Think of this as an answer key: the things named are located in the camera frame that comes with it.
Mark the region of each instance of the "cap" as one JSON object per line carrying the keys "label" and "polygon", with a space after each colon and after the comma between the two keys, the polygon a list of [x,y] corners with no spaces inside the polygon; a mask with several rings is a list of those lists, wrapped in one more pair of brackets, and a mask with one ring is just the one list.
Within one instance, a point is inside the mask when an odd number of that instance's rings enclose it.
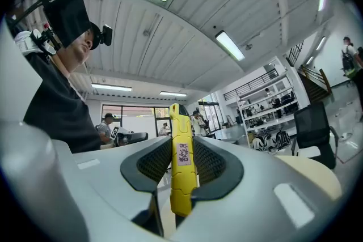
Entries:
{"label": "cap", "polygon": [[91,23],[91,29],[93,32],[93,42],[92,42],[93,44],[92,44],[91,49],[95,49],[100,44],[102,35],[101,35],[101,31],[98,28],[98,26],[96,26],[96,24],[94,24],[93,22],[90,22],[90,23]]}
{"label": "cap", "polygon": [[105,116],[104,116],[104,118],[106,119],[107,117],[112,117],[113,118],[112,113],[106,113]]}

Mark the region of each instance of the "vr headset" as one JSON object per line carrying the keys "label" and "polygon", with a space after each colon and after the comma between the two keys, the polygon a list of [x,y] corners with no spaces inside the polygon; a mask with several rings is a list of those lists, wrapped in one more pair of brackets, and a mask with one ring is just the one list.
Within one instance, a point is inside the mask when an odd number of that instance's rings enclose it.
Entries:
{"label": "vr headset", "polygon": [[92,30],[94,35],[91,49],[97,48],[99,44],[111,45],[112,28],[104,25],[101,32],[96,24],[90,22],[83,0],[39,0],[13,22],[11,28],[14,28],[23,18],[40,6],[44,7],[43,11],[50,26],[44,26],[45,30],[40,37],[32,33],[31,38],[44,52],[49,54],[43,47],[45,41],[51,41],[55,50],[61,48],[61,45],[54,38],[54,34],[57,35],[62,46],[67,48],[88,29]]}

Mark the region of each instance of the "beige cushion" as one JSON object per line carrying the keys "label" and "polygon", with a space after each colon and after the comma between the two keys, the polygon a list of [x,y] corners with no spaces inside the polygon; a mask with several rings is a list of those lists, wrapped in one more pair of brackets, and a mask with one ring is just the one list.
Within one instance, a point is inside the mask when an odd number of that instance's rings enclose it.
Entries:
{"label": "beige cushion", "polygon": [[300,156],[276,155],[283,162],[294,168],[296,171],[307,177],[324,192],[326,192],[332,200],[341,197],[341,186],[335,174],[324,164],[316,160],[303,158]]}

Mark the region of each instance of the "ceiling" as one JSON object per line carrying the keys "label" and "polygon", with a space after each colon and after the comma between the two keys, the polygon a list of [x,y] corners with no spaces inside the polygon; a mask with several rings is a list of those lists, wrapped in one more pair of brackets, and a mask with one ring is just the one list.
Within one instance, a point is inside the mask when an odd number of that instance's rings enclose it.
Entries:
{"label": "ceiling", "polygon": [[[85,0],[90,20],[99,27],[110,25],[113,40],[111,46],[93,50],[86,70],[73,74],[71,81],[93,95],[107,92],[93,90],[91,79],[138,86],[132,97],[156,98],[160,91],[172,91],[195,101],[275,52],[285,52],[299,37],[304,39],[301,32],[321,24],[318,2]],[[236,61],[216,43],[220,30],[239,45],[244,60]],[[252,49],[246,50],[246,44]]]}

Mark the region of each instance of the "stair railing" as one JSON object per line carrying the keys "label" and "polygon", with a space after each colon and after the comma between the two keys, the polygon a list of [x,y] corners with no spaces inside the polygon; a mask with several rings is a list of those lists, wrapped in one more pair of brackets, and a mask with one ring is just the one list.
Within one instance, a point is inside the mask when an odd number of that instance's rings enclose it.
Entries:
{"label": "stair railing", "polygon": [[297,45],[293,46],[290,50],[289,57],[287,58],[289,65],[293,67],[300,55],[304,41],[301,41]]}
{"label": "stair railing", "polygon": [[316,71],[313,71],[313,70],[309,69],[308,67],[301,66],[299,68],[299,72],[303,73],[303,75],[305,77],[307,77],[309,80],[312,80],[312,78],[313,78],[313,79],[323,83],[326,86],[326,90],[328,91],[328,93],[332,94],[329,81],[328,81],[327,76],[325,75],[323,69],[320,69],[319,73],[317,73]]}

